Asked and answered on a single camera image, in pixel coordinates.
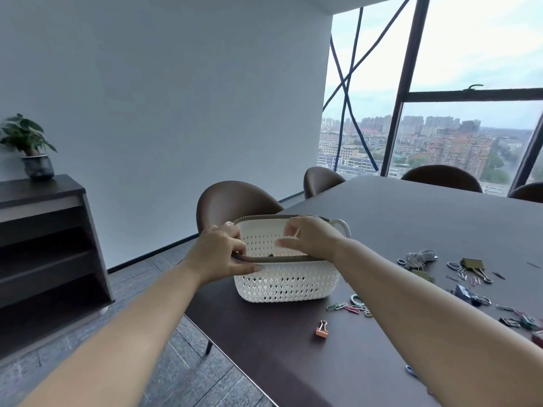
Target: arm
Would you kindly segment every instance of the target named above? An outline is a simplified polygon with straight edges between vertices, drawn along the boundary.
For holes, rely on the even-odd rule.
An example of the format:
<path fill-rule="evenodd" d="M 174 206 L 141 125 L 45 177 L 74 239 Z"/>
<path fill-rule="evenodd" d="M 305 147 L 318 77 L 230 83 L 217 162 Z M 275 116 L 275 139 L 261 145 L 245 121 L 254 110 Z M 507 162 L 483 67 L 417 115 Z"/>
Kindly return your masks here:
<path fill-rule="evenodd" d="M 285 235 L 295 234 L 277 244 L 334 263 L 443 405 L 541 405 L 543 351 L 532 342 L 319 218 L 291 218 Z"/>
<path fill-rule="evenodd" d="M 181 264 L 79 347 L 21 405 L 138 405 L 196 290 L 213 280 L 258 270 L 231 260 L 233 251 L 245 251 L 245 244 L 234 238 L 238 235 L 235 226 L 214 226 L 202 234 Z"/>

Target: chair backrest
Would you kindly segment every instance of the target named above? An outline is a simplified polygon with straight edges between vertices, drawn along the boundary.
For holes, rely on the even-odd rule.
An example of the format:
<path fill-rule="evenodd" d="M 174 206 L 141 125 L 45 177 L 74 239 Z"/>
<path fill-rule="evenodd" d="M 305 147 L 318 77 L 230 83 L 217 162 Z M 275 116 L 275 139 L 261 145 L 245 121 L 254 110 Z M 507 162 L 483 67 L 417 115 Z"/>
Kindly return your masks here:
<path fill-rule="evenodd" d="M 345 182 L 345 179 L 324 167 L 311 167 L 303 176 L 303 194 L 306 199 Z"/>
<path fill-rule="evenodd" d="M 510 198 L 543 203 L 543 182 L 521 185 L 512 191 Z"/>
<path fill-rule="evenodd" d="M 202 193 L 196 208 L 196 225 L 201 233 L 245 215 L 276 214 L 283 207 L 261 188 L 243 181 L 221 181 Z"/>
<path fill-rule="evenodd" d="M 459 190 L 483 192 L 477 181 L 468 172 L 451 165 L 423 165 L 407 171 L 402 180 L 417 183 L 440 185 L 441 187 L 457 188 Z"/>

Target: dark wooden cabinet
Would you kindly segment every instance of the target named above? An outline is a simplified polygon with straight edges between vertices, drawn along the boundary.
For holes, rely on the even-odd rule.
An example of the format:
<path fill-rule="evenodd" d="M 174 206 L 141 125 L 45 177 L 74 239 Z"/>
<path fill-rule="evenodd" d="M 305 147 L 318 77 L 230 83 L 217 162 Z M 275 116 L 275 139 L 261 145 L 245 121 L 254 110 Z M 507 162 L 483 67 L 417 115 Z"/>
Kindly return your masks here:
<path fill-rule="evenodd" d="M 112 301 L 85 189 L 67 175 L 0 182 L 0 365 Z"/>

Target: table leg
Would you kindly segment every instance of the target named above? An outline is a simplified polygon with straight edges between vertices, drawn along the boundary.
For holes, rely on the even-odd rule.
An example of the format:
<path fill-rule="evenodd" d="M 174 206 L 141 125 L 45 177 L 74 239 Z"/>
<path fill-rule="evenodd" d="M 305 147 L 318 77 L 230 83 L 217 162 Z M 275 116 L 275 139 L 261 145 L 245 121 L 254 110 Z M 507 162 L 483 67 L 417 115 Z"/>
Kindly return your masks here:
<path fill-rule="evenodd" d="M 207 355 L 209 354 L 209 352 L 211 351 L 211 347 L 213 347 L 213 343 L 212 343 L 210 340 L 208 340 L 208 341 L 207 341 L 207 347 L 206 347 L 206 349 L 205 349 L 205 355 L 206 355 L 206 356 L 207 356 Z"/>

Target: basket handle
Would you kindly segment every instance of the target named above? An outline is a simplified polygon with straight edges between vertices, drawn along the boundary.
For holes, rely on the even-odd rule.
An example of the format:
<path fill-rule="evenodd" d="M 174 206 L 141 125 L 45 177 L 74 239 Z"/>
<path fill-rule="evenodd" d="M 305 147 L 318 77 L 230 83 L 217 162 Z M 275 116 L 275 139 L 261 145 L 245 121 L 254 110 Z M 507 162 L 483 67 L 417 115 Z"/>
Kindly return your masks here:
<path fill-rule="evenodd" d="M 339 224 L 343 228 L 343 233 L 345 234 L 345 237 L 351 238 L 351 229 L 345 221 L 340 220 L 339 218 L 335 218 L 334 220 L 330 220 L 328 224 L 330 224 L 332 227 L 334 226 L 334 224 Z"/>

